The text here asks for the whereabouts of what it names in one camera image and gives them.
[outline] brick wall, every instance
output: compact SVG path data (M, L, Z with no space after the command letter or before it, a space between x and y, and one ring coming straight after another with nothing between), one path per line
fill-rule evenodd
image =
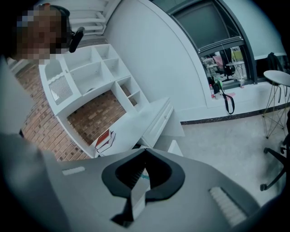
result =
M105 38L82 41L79 47L107 44ZM26 139L40 149L50 150L58 161L89 159L67 135L48 104L37 65L27 65L16 78L35 101L24 126ZM75 131L90 145L98 136L125 113L111 91L93 99L68 117Z

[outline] desk drawer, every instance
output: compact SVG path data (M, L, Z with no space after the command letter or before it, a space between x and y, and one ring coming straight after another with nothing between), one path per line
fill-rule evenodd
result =
M168 119L173 111L173 106L169 103L164 110L154 119L149 128L145 131L142 139L147 145L153 147L161 135Z

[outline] red book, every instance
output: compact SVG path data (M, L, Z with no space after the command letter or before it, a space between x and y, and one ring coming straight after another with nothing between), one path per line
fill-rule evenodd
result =
M115 136L116 136L116 133L112 131L110 140L107 141L101 148L97 149L97 152L101 153L107 150L108 148L110 148L114 142Z
M99 149L101 148L104 144L106 144L111 138L111 131L110 129L106 130L103 134L100 135L100 137L97 139L95 148Z

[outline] headphones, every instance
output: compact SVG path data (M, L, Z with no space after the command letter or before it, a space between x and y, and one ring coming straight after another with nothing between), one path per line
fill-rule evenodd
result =
M44 3L44 4L41 4L40 6L50 6L50 7L53 7L53 8L56 8L60 11L61 15L64 16L66 18L66 24L69 24L69 16L70 16L70 12L68 9L62 7L62 6L58 6L58 5L50 5L49 3ZM70 31L68 32L68 34L66 33L66 44L67 44L67 47L68 47L68 50L70 53L73 53L76 51L77 49L77 46L78 44L80 43L82 37L83 37L83 34L84 34L84 27L80 27L79 29L77 29L76 32L73 32L71 29Z

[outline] chair leg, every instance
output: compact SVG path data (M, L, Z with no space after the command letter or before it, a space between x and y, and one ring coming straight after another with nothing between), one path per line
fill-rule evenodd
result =
M283 168L282 169L282 171L276 176L276 178L270 183L270 184L261 184L260 185L260 190L261 191L265 191L265 190L267 190L267 189L269 189L269 188L271 188L272 187L272 185L273 184L275 184L280 178L281 178L281 176L284 174L286 172L286 169L285 168Z
M286 165L286 157L282 156L281 154L279 154L278 152L272 150L271 148L265 148L264 149L264 153L267 154L267 153L270 153L272 154L277 160L279 160L282 164Z

